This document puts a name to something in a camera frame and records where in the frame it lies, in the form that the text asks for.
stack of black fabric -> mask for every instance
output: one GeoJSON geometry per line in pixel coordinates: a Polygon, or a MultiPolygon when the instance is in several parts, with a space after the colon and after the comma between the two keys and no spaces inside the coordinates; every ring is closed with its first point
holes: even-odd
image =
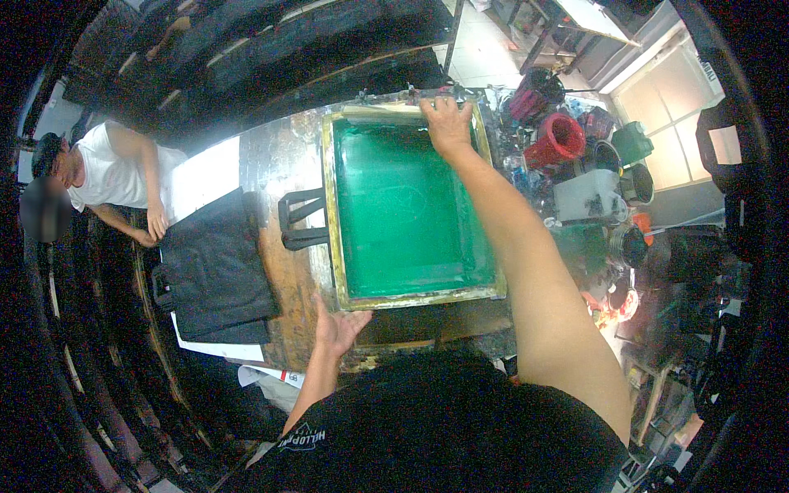
{"type": "Polygon", "coordinates": [[[265,319],[279,306],[256,248],[256,235],[236,189],[168,229],[162,263],[152,275],[156,302],[175,311],[191,342],[265,344],[265,319]]]}

white container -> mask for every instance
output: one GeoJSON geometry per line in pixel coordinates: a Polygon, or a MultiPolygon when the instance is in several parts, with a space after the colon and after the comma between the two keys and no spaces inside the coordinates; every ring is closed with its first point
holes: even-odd
{"type": "Polygon", "coordinates": [[[627,219],[627,203],[616,192],[618,188],[619,175],[611,170],[592,170],[559,183],[553,188],[556,219],[624,221],[627,219]]]}

screen printing frame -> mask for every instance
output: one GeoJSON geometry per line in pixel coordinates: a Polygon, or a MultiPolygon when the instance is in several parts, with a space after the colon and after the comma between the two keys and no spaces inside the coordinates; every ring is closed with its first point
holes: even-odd
{"type": "MultiPolygon", "coordinates": [[[[471,127],[477,141],[477,151],[489,166],[493,166],[488,136],[485,133],[480,107],[475,99],[472,104],[471,127]]],[[[442,289],[424,293],[404,293],[382,297],[352,298],[348,290],[346,263],[342,248],[342,229],[339,221],[337,201],[337,177],[335,174],[334,123],[347,118],[367,118],[369,121],[401,121],[421,119],[424,116],[418,106],[407,106],[405,102],[388,103],[379,106],[344,106],[340,111],[323,117],[323,183],[326,189],[326,216],[329,229],[329,249],[331,268],[335,277],[337,301],[342,310],[369,310],[381,308],[401,308],[423,304],[442,304],[455,301],[478,300],[481,298],[504,298],[507,295],[507,280],[501,266],[496,265],[495,282],[485,286],[467,286],[457,289],[442,289]]]]}

black cap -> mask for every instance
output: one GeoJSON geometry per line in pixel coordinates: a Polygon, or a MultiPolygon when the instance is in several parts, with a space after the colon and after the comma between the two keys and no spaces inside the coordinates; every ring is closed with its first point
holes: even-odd
{"type": "Polygon", "coordinates": [[[33,177],[46,177],[52,175],[52,163],[60,152],[61,138],[56,133],[46,133],[36,145],[33,152],[33,177]]]}

man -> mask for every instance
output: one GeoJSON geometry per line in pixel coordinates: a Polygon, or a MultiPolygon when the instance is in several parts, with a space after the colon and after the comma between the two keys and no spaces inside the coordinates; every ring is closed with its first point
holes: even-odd
{"type": "Polygon", "coordinates": [[[73,147],[54,133],[44,135],[33,154],[33,177],[56,177],[79,212],[87,206],[110,226],[152,247],[170,225],[172,173],[185,160],[181,151],[106,121],[73,147]],[[132,228],[111,204],[148,209],[148,231],[132,228]]]}
{"type": "Polygon", "coordinates": [[[371,312],[329,313],[281,440],[225,491],[611,491],[630,435],[627,384],[551,234],[471,147],[471,106],[421,102],[507,277],[518,379],[483,357],[383,361],[342,389],[371,312]]]}

